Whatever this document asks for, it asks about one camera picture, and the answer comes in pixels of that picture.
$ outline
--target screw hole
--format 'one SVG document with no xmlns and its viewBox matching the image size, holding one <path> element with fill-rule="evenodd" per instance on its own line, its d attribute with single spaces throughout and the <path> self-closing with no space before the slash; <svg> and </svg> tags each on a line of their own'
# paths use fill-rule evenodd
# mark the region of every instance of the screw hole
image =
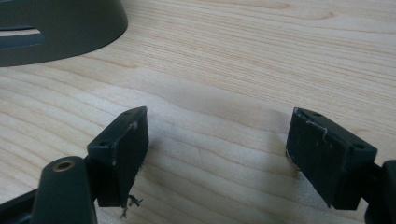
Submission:
<svg viewBox="0 0 396 224">
<path fill-rule="evenodd" d="M 72 168 L 76 163 L 73 161 L 61 161 L 52 167 L 55 172 L 63 172 Z"/>
<path fill-rule="evenodd" d="M 99 143 L 99 146 L 101 146 L 101 147 L 105 147 L 107 145 L 108 145 L 107 141 L 102 141 L 102 142 Z"/>
<path fill-rule="evenodd" d="M 359 149 L 364 149 L 364 145 L 362 145 L 362 144 L 353 144 L 353 147 L 356 147 Z"/>
</svg>

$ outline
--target scratch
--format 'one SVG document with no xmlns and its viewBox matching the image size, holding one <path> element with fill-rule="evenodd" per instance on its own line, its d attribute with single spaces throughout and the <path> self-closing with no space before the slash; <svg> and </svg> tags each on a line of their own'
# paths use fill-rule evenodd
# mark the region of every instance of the scratch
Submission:
<svg viewBox="0 0 396 224">
<path fill-rule="evenodd" d="M 201 149 L 198 149 L 198 153 L 199 153 L 199 159 L 201 160 L 201 166 L 202 166 L 203 169 L 205 169 L 204 160 L 202 160 Z"/>
<path fill-rule="evenodd" d="M 306 123 L 307 123 L 307 124 L 312 124 L 313 126 L 315 126 L 315 127 L 317 127 L 317 128 L 320 128 L 321 130 L 323 130 L 323 131 L 324 131 L 324 134 L 323 134 L 322 139 L 323 139 L 324 142 L 326 142 L 327 128 L 324 128 L 324 127 L 322 127 L 322 126 L 316 124 L 315 122 L 313 122 L 313 121 L 311 121 L 311 120 L 307 121 Z"/>
</svg>

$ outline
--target wood grain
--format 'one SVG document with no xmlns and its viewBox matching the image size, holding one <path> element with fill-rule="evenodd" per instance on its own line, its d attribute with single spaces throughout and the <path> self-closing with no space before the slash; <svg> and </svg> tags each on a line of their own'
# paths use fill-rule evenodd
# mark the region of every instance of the wood grain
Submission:
<svg viewBox="0 0 396 224">
<path fill-rule="evenodd" d="M 114 43 L 0 68 L 0 203 L 148 107 L 142 206 L 100 223 L 362 223 L 328 209 L 285 158 L 291 112 L 316 110 L 396 158 L 393 1 L 125 0 Z"/>
</svg>

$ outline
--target black plastic part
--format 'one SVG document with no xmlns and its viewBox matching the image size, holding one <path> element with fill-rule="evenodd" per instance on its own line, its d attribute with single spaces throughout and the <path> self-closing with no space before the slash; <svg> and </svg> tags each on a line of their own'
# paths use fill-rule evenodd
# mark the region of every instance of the black plastic part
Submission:
<svg viewBox="0 0 396 224">
<path fill-rule="evenodd" d="M 381 170 L 381 196 L 385 199 L 389 219 L 396 223 L 396 161 L 386 161 Z"/>
<path fill-rule="evenodd" d="M 42 63 L 99 49 L 116 40 L 128 21 L 120 0 L 0 0 L 0 67 Z"/>
<path fill-rule="evenodd" d="M 125 111 L 87 145 L 92 196 L 99 206 L 126 207 L 149 147 L 147 108 Z"/>
<path fill-rule="evenodd" d="M 42 223 L 96 223 L 82 158 L 62 158 L 43 169 L 31 220 L 31 224 Z"/>
<path fill-rule="evenodd" d="M 375 147 L 316 112 L 295 108 L 286 148 L 328 206 L 357 209 Z"/>
<path fill-rule="evenodd" d="M 381 183 L 384 182 L 383 177 L 385 176 L 387 175 L 384 174 L 384 169 L 381 169 L 381 167 L 378 165 L 373 164 L 372 170 L 366 175 L 365 178 L 363 178 L 361 183 L 361 188 L 363 191 L 362 197 L 369 204 L 364 215 L 364 219 L 367 224 L 391 223 L 389 216 L 390 211 L 385 201 L 387 193 L 383 191 L 381 186 Z"/>
<path fill-rule="evenodd" d="M 32 217 L 35 190 L 0 205 L 0 223 L 28 224 Z"/>
</svg>

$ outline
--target light wood surface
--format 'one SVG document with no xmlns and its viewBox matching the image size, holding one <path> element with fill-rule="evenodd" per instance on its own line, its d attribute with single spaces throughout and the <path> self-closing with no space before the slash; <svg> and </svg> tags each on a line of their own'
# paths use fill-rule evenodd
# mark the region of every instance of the light wood surface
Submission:
<svg viewBox="0 0 396 224">
<path fill-rule="evenodd" d="M 125 0 L 126 33 L 97 51 L 0 68 L 0 203 L 146 105 L 150 144 L 132 194 L 100 223 L 362 223 L 326 207 L 289 163 L 295 106 L 396 158 L 391 0 Z"/>
</svg>

